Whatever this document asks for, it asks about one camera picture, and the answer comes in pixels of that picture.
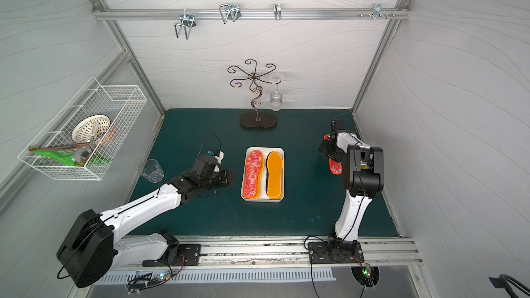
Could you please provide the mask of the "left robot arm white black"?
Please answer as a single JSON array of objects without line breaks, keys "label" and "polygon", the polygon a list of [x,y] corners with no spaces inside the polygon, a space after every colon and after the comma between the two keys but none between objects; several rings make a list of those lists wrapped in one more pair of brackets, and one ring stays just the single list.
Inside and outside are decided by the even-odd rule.
[{"label": "left robot arm white black", "polygon": [[137,200],[100,213],[92,209],[83,212],[57,251],[67,276],[76,287],[85,288],[114,268],[161,259],[175,248],[175,238],[168,233],[137,238],[127,234],[202,193],[229,187],[235,173],[221,167],[223,159],[221,150],[208,151],[195,160],[193,168]]}]

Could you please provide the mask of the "white storage box tray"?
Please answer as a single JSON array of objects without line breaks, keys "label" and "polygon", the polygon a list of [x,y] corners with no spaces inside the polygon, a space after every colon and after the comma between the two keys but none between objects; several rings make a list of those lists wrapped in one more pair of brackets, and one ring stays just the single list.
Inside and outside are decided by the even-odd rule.
[{"label": "white storage box tray", "polygon": [[271,200],[266,192],[267,166],[266,160],[270,153],[279,152],[284,162],[284,150],[276,147],[250,147],[244,160],[244,172],[240,195],[244,201],[262,203],[280,203],[284,199],[284,176],[282,176],[282,198]]}]

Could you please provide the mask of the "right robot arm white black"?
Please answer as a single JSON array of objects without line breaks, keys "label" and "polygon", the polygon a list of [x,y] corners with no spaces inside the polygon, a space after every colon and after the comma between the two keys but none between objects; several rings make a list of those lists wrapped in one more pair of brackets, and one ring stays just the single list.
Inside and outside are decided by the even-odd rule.
[{"label": "right robot arm white black", "polygon": [[362,218],[385,185],[384,151],[364,143],[342,120],[334,120],[319,152],[328,158],[331,173],[341,176],[346,190],[334,236],[339,242],[357,241]]}]

